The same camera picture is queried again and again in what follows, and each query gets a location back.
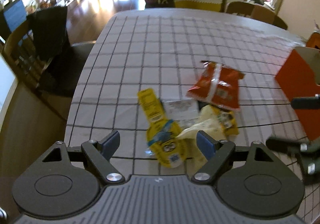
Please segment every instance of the dining table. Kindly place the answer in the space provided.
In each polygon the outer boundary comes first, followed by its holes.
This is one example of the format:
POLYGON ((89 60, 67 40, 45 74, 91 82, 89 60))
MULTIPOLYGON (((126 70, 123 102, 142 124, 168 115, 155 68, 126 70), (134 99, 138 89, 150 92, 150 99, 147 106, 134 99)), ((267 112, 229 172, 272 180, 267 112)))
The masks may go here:
MULTIPOLYGON (((186 98, 201 73, 201 60, 223 63, 245 74, 239 80, 239 146, 265 143, 271 135, 307 141, 275 75, 297 35, 246 17, 192 9, 159 8, 116 13, 105 25, 85 63, 72 99, 64 142, 80 146, 112 131, 121 136, 110 163, 127 179, 137 175, 194 174, 192 158, 166 168, 150 154, 148 121, 137 93, 152 88, 161 101, 186 98)), ((295 158, 275 153, 300 179, 295 158)), ((73 163, 83 167, 82 163, 73 163)), ((297 215, 306 223, 319 216, 319 184, 305 186, 297 215)))

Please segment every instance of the chair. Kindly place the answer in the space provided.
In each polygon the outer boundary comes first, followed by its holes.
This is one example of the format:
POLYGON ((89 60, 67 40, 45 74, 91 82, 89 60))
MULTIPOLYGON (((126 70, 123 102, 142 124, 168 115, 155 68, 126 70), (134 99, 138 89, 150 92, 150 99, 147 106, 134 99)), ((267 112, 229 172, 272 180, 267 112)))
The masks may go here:
POLYGON ((94 43, 74 44, 67 55, 62 53, 48 62, 41 61, 36 54, 29 21, 26 20, 10 34, 1 54, 18 80, 23 82, 50 110, 65 120, 42 94, 72 97, 94 43))
POLYGON ((251 19, 263 21, 272 24, 281 29, 287 30, 288 25, 273 11, 259 4, 250 4, 246 2, 231 2, 227 6, 226 13, 236 14, 251 19))

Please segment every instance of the white tablecloth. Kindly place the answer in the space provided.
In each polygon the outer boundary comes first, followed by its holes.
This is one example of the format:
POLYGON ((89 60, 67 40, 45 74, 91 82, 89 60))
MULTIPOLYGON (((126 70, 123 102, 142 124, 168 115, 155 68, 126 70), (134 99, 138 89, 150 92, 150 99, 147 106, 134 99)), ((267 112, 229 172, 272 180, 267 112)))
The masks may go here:
MULTIPOLYGON (((121 145, 110 162, 126 178, 133 173, 190 173, 189 160, 168 169, 145 153, 148 123, 137 92, 151 87, 162 100, 184 98, 202 72, 200 60, 222 62, 246 74, 240 80, 241 112, 236 115, 240 134, 231 137, 237 145, 265 142, 271 134, 306 138, 274 80, 297 43, 240 24, 155 15, 115 16, 105 26, 73 97, 65 135, 68 145, 101 140, 118 130, 121 145)), ((279 157, 301 178, 295 159, 279 157)), ((319 215, 319 191, 319 185, 306 187, 298 215, 308 223, 319 215)))

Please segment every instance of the orange box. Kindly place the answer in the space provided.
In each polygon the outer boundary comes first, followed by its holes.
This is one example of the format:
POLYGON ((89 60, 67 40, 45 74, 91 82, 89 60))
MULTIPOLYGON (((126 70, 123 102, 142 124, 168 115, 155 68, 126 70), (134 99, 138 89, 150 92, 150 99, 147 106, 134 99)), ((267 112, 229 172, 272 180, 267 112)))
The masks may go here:
POLYGON ((318 32, 314 32, 310 36, 308 42, 306 43, 306 47, 320 50, 320 34, 318 32))
MULTIPOLYGON (((296 47, 276 75, 276 81, 291 101, 294 97, 320 94, 320 53, 318 49, 296 47)), ((295 110, 309 140, 320 136, 320 110, 295 110)))

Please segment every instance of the food packaging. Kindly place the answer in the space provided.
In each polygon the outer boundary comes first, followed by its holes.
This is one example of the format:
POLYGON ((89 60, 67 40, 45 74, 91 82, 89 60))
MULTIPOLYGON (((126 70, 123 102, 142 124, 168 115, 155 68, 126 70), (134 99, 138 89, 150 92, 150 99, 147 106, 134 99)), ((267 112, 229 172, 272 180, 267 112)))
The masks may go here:
POLYGON ((193 126, 183 130, 177 139, 185 140, 188 146, 188 156, 193 157, 195 171, 199 170, 206 162, 206 158, 201 153, 196 144, 196 135, 198 131, 203 130, 213 139, 219 141, 226 139, 223 134, 221 125, 218 121, 218 117, 212 109, 211 105, 203 107, 200 111, 197 123, 193 126))
POLYGON ((198 119, 198 102, 194 99, 166 101, 162 104, 167 116, 175 120, 182 129, 194 125, 198 119))
POLYGON ((150 150, 165 167, 181 165, 187 157, 187 146, 185 140, 176 138, 181 133, 179 124, 166 117, 152 88, 139 91, 138 101, 150 124, 146 136, 150 150))
POLYGON ((204 62, 204 72, 186 96, 213 104, 217 107, 238 111, 238 80, 244 74, 220 63, 204 62))
POLYGON ((233 111, 223 110, 215 106, 211 106, 211 108, 217 115, 218 121, 225 136, 239 134, 237 122, 235 119, 235 113, 233 111))

